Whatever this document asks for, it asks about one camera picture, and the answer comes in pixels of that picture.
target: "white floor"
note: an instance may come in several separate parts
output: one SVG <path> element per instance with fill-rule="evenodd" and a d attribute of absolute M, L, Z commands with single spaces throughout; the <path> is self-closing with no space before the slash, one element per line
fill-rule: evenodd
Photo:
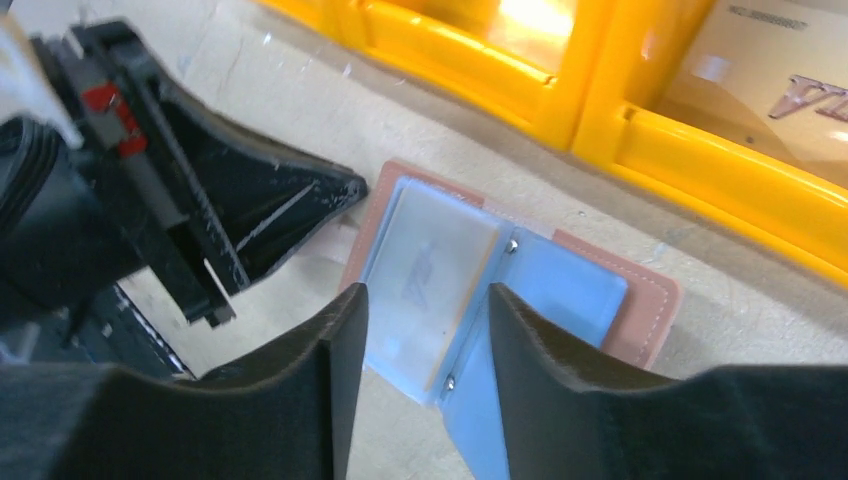
<path fill-rule="evenodd" d="M 389 158 L 415 162 L 674 277 L 686 297 L 658 372 L 848 363 L 845 292 L 247 0 L 16 0 L 12 11 L 30 32 L 48 34 L 80 19 L 124 16 L 175 78 L 251 128 L 349 165 L 369 182 Z M 361 215 L 359 207 L 350 220 Z M 341 270 L 295 257 L 234 299 L 239 318 L 215 331 L 175 318 L 149 275 L 130 287 L 202 373 L 315 313 L 335 294 Z M 470 476 L 439 415 L 373 372 L 363 375 L 349 472 L 369 480 Z"/>

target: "red clip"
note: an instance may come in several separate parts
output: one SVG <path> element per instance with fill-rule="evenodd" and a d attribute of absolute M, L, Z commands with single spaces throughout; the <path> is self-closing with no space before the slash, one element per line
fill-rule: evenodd
<path fill-rule="evenodd" d="M 147 137 L 141 131 L 135 117 L 130 111 L 129 105 L 121 96 L 120 90 L 113 83 L 104 83 L 82 93 L 82 99 L 88 108 L 98 113 L 112 111 L 121 120 L 127 137 L 118 145 L 118 155 L 126 158 L 136 153 L 141 153 L 147 148 Z"/>

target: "concrete floor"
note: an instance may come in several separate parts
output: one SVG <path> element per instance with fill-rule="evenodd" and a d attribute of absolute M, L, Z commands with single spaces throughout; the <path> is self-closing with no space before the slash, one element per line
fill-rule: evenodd
<path fill-rule="evenodd" d="M 234 120 L 372 183 L 387 159 L 414 162 L 677 279 L 686 296 L 657 372 L 848 363 L 844 291 L 246 0 L 16 0 L 12 11 L 28 31 L 49 34 L 81 19 L 124 16 L 175 78 Z M 235 298 L 239 318 L 215 331 L 185 325 L 149 274 L 127 286 L 200 374 L 315 313 L 334 296 L 341 272 L 296 256 Z M 470 476 L 438 413 L 368 371 L 349 472 L 374 480 Z"/>

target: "yellow plastic bin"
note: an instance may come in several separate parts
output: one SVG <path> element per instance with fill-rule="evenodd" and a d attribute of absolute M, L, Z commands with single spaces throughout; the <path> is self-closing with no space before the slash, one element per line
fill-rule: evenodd
<path fill-rule="evenodd" d="M 652 111 L 712 4 L 617 4 L 573 150 L 848 287 L 848 191 Z"/>
<path fill-rule="evenodd" d="M 848 287 L 848 190 L 656 113 L 713 0 L 260 1 Z"/>
<path fill-rule="evenodd" d="M 571 147 L 615 3 L 261 1 L 560 150 Z"/>

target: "card holder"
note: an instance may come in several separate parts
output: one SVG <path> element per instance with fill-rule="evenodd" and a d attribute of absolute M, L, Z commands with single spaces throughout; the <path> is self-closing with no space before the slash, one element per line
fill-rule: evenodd
<path fill-rule="evenodd" d="M 528 225 L 467 187 L 390 161 L 342 280 L 369 286 L 366 364 L 441 410 L 477 478 L 509 478 L 489 343 L 491 283 L 643 368 L 680 301 L 674 281 L 561 230 Z"/>
<path fill-rule="evenodd" d="M 623 278 L 420 180 L 400 178 L 389 205 L 360 277 L 371 292 L 366 363 L 403 393 L 437 402 L 487 320 L 478 312 L 492 283 L 600 346 Z"/>

